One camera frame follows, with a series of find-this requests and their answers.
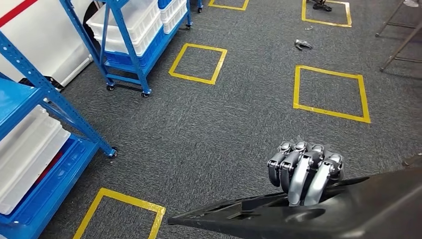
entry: caster wheel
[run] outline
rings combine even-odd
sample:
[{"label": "caster wheel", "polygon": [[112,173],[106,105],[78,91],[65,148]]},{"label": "caster wheel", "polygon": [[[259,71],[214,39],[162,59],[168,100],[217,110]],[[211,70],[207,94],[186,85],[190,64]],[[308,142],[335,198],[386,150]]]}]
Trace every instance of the caster wheel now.
[{"label": "caster wheel", "polygon": [[112,156],[109,156],[110,158],[116,158],[117,157],[117,147],[111,147],[112,149],[116,150]]}]

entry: shelf leg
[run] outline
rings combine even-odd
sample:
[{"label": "shelf leg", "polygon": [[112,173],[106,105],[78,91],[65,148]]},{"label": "shelf leg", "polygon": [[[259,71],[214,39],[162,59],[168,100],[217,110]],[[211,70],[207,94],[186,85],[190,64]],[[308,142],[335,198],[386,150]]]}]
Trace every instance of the shelf leg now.
[{"label": "shelf leg", "polygon": [[107,29],[108,29],[108,16],[110,15],[110,6],[108,4],[105,5],[105,16],[104,16],[104,23],[103,23],[103,39],[101,40],[101,50],[100,50],[100,63],[103,64],[104,62],[104,51],[106,49],[106,39],[107,39]]},{"label": "shelf leg", "polygon": [[93,129],[88,122],[84,120],[81,114],[72,107],[54,86],[32,65],[25,56],[6,38],[0,31],[0,53],[17,70],[19,70],[35,87],[41,88],[46,92],[46,97],[51,100],[58,108],[69,116],[71,122],[77,125],[82,133],[92,142],[97,143],[99,147],[108,156],[113,156],[115,150]]},{"label": "shelf leg", "polygon": [[92,58],[95,62],[95,64],[100,69],[101,74],[103,75],[105,82],[108,86],[114,86],[115,82],[107,77],[108,70],[106,66],[103,64],[103,59],[100,59],[100,56],[98,55],[97,50],[95,49],[94,44],[91,42],[90,37],[88,36],[87,32],[85,31],[85,28],[82,26],[81,22],[78,19],[78,16],[76,16],[75,11],[73,10],[73,5],[70,2],[70,0],[60,0],[60,3],[62,4],[63,8],[66,11],[66,14],[69,16],[70,21],[72,22],[73,26],[75,27],[76,31],[81,36],[83,42],[85,43],[86,47],[88,48],[88,51],[92,55]]},{"label": "shelf leg", "polygon": [[124,44],[127,48],[132,64],[135,67],[136,74],[138,75],[138,79],[142,86],[142,93],[143,95],[148,96],[151,94],[151,89],[148,86],[146,75],[142,71],[138,56],[136,55],[135,49],[133,48],[132,40],[130,39],[126,24],[124,23],[123,14],[114,1],[108,1],[107,4],[110,5],[111,11],[113,13],[114,19],[116,20],[121,36],[123,37]]},{"label": "shelf leg", "polygon": [[186,1],[186,7],[188,8],[188,14],[186,14],[186,19],[188,20],[188,23],[186,23],[186,26],[190,27],[193,24],[191,20],[191,1],[190,0]]},{"label": "shelf leg", "polygon": [[204,7],[204,5],[202,5],[202,0],[198,0],[197,3],[198,3],[198,7],[199,8],[203,8]]}]

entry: robotic hand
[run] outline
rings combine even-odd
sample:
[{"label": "robotic hand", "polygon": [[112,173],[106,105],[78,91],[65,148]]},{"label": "robotic hand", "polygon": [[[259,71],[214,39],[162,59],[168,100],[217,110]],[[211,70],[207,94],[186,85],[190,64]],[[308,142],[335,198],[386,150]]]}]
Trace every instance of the robotic hand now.
[{"label": "robotic hand", "polygon": [[267,162],[271,183],[288,194],[290,206],[319,203],[328,184],[343,179],[343,157],[321,144],[283,142]]}]

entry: red stripe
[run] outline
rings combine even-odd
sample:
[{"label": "red stripe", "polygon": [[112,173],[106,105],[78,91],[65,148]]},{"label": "red stripe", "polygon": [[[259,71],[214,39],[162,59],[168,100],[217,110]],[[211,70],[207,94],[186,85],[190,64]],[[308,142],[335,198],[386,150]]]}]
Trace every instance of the red stripe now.
[{"label": "red stripe", "polygon": [[19,15],[19,13],[23,12],[29,6],[34,4],[34,2],[36,1],[38,0],[24,0],[21,4],[17,5],[14,9],[10,10],[10,12],[0,17],[0,27],[4,26],[6,23],[12,20],[15,16]]}]

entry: blue plastic bin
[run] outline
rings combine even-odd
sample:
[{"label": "blue plastic bin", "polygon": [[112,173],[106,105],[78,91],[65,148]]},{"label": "blue plastic bin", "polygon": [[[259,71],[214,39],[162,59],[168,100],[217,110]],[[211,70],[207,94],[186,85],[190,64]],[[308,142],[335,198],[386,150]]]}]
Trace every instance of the blue plastic bin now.
[{"label": "blue plastic bin", "polygon": [[165,9],[171,1],[172,0],[158,0],[158,7],[160,9]]},{"label": "blue plastic bin", "polygon": [[[165,34],[164,34],[164,27],[162,26],[160,30],[158,31],[157,35],[155,35],[152,42],[149,44],[148,48],[146,49],[145,53],[142,56],[138,56],[139,64],[144,67],[147,65],[148,59],[151,58],[157,49],[157,47],[160,45],[161,41],[163,40]],[[132,61],[130,59],[130,56],[126,53],[122,52],[104,52],[105,57],[107,58],[107,61],[114,64],[123,64],[123,65],[132,65]]]}]

